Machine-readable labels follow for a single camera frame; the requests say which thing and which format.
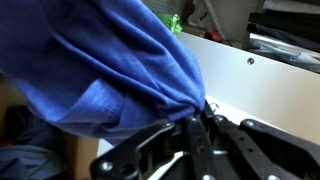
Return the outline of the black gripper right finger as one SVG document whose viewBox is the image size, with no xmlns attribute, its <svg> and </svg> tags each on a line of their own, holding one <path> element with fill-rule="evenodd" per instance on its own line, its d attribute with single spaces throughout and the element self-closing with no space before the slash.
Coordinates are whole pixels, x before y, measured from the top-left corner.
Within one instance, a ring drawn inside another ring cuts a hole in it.
<svg viewBox="0 0 320 180">
<path fill-rule="evenodd" d="M 320 146 L 253 119 L 203 111 L 216 180 L 320 180 Z"/>
</svg>

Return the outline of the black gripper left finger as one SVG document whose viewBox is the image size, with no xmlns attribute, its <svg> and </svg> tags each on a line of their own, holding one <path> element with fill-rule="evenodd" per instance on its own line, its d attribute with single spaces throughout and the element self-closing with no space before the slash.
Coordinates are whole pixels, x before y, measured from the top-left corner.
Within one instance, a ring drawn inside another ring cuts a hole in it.
<svg viewBox="0 0 320 180">
<path fill-rule="evenodd" d="M 197 116 L 179 122 L 166 119 L 141 129 L 90 165 L 92 180 L 146 180 L 161 166 L 169 167 L 163 180 L 216 180 L 217 172 L 205 128 Z"/>
</svg>

